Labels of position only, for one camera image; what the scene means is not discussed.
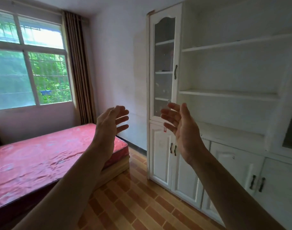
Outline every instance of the baseboard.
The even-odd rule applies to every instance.
[[[138,151],[140,154],[143,154],[144,156],[147,156],[147,151],[145,149],[142,149],[141,147],[139,147],[139,146],[137,146],[137,145],[125,140],[124,138],[119,137],[118,135],[117,135],[117,137],[119,139],[125,141],[130,148],[133,148],[135,151]]]

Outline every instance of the cabinet door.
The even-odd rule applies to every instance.
[[[151,120],[163,122],[160,109],[176,102],[182,4],[150,16],[149,81]]]
[[[264,157],[218,143],[211,143],[210,152],[249,194],[255,193]],[[202,210],[222,223],[206,191],[202,201]]]
[[[255,199],[284,228],[292,230],[292,165],[266,159]]]
[[[174,135],[168,129],[149,124],[149,177],[171,189]]]
[[[210,149],[210,141],[202,140],[206,148]],[[175,151],[176,162],[173,172],[172,191],[181,197],[190,205],[201,208],[202,184],[199,181],[195,171],[185,162],[179,151]]]

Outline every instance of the tile floor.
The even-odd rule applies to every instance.
[[[96,190],[77,230],[219,230],[220,224],[147,180],[147,162],[129,149],[130,169]]]

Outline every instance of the red mattress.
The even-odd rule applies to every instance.
[[[95,124],[86,124],[0,147],[0,208],[64,176],[90,145]],[[115,138],[104,168],[129,155],[128,144]]]

